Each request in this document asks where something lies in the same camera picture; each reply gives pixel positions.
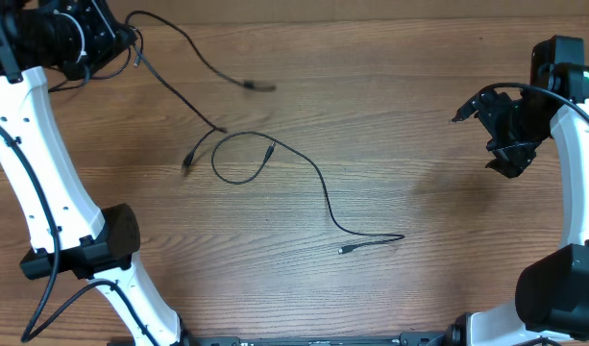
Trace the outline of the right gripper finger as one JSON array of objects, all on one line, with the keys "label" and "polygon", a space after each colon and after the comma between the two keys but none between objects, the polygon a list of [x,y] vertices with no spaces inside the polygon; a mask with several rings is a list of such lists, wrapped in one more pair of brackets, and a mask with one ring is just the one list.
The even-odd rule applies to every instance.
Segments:
[{"label": "right gripper finger", "polygon": [[516,142],[493,148],[495,156],[485,167],[493,169],[508,179],[519,177],[536,157],[536,142]]},{"label": "right gripper finger", "polygon": [[465,104],[457,109],[454,117],[451,119],[451,123],[462,122],[472,115],[477,117],[477,113],[484,110],[485,106],[482,96],[480,93],[476,93]]}]

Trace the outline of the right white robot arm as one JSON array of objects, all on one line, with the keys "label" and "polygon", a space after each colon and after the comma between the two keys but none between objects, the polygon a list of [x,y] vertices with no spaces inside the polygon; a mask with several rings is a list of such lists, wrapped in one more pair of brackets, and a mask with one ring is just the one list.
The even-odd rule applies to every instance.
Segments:
[{"label": "right white robot arm", "polygon": [[531,52],[530,79],[485,86],[455,113],[473,116],[491,136],[488,167],[516,178],[540,144],[554,141],[562,184],[558,249],[521,273],[514,298],[464,314],[434,345],[560,345],[589,341],[589,65],[579,37],[554,36]]}]

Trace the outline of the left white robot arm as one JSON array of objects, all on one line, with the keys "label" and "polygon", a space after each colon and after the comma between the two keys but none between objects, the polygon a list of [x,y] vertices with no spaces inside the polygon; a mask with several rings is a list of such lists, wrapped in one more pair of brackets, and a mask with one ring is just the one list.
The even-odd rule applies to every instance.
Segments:
[{"label": "left white robot arm", "polygon": [[188,345],[179,314],[161,298],[139,255],[131,207],[99,208],[61,138],[46,70],[82,87],[135,46],[135,32],[103,1],[0,1],[0,164],[22,208],[31,247],[20,266],[53,284],[72,272],[110,302],[134,345]]}]

